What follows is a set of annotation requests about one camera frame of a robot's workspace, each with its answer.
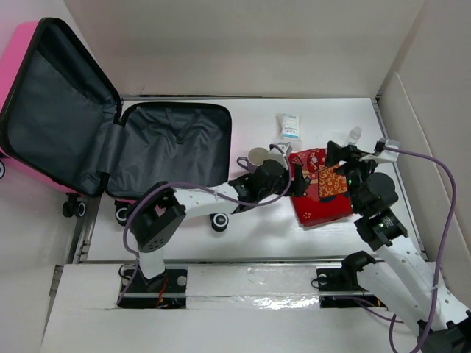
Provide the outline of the red patterned cloth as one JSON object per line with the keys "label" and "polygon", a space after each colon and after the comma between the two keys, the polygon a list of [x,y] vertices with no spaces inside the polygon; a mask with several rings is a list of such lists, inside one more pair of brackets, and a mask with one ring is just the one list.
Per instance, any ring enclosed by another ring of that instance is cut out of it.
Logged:
{"label": "red patterned cloth", "polygon": [[308,187],[302,196],[291,199],[297,220],[313,227],[349,216],[352,213],[344,176],[335,173],[338,165],[326,167],[326,148],[292,153],[291,167],[299,165]]}

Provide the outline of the purple ceramic mug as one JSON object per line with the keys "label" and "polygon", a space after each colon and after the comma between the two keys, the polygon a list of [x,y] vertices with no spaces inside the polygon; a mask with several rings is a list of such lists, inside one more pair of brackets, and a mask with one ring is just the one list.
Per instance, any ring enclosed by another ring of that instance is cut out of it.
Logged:
{"label": "purple ceramic mug", "polygon": [[267,160],[275,161],[279,165],[282,165],[282,162],[280,161],[280,153],[277,149],[265,149],[262,147],[251,149],[245,157],[238,157],[236,162],[238,166],[243,168],[245,171],[254,173],[255,170],[259,166],[262,166]]}

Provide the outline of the white wet wipes pack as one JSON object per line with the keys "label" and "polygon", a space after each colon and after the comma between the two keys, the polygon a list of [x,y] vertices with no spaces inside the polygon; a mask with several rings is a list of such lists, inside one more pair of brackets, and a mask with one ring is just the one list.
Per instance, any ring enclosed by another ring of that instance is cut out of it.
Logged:
{"label": "white wet wipes pack", "polygon": [[277,121],[280,125],[280,137],[283,139],[301,139],[301,116],[291,114],[277,114]]}

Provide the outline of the pink kids suitcase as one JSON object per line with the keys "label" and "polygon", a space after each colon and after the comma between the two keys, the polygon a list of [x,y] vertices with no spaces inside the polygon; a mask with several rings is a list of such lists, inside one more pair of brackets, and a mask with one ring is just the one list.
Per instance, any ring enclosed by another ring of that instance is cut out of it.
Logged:
{"label": "pink kids suitcase", "polygon": [[143,101],[129,107],[70,26],[19,24],[1,56],[2,166],[67,195],[66,218],[107,194],[127,208],[158,182],[227,181],[232,118],[217,104]]}

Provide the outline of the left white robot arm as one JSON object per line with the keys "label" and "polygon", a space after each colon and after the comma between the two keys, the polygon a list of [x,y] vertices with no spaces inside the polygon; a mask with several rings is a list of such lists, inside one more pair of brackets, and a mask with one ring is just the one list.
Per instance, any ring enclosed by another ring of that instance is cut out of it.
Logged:
{"label": "left white robot arm", "polygon": [[301,166],[283,166],[275,160],[211,188],[184,182],[157,183],[127,212],[125,230],[138,245],[135,278],[149,292],[163,288],[167,273],[162,248],[184,220],[208,216],[213,229],[223,232],[229,215],[274,203],[283,196],[301,197],[308,186]]}

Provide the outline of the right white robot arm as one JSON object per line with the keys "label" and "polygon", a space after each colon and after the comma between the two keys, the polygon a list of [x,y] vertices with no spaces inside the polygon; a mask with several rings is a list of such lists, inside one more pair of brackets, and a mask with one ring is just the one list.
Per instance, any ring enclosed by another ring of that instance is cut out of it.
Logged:
{"label": "right white robot arm", "polygon": [[325,165],[345,177],[355,227],[382,259],[361,251],[348,255],[332,279],[346,288],[369,291],[416,335],[416,352],[469,352],[470,309],[443,282],[438,261],[417,251],[391,207],[398,195],[392,178],[376,170],[402,154],[398,142],[380,139],[373,153],[355,145],[327,145]]}

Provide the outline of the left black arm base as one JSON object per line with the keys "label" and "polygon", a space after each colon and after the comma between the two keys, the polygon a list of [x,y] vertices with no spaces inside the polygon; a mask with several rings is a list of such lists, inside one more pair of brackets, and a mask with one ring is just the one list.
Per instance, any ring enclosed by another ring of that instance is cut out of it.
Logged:
{"label": "left black arm base", "polygon": [[123,309],[185,309],[188,270],[167,268],[155,281],[145,280],[137,273],[130,282],[134,268],[122,266],[118,270],[121,287],[118,307]]}

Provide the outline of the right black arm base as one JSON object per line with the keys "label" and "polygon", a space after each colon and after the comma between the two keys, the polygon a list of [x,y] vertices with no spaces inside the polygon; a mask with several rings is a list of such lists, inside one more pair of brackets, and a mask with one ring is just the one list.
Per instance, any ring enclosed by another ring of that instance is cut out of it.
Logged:
{"label": "right black arm base", "polygon": [[346,278],[340,268],[318,268],[311,286],[319,292],[321,308],[386,308],[355,280]]}

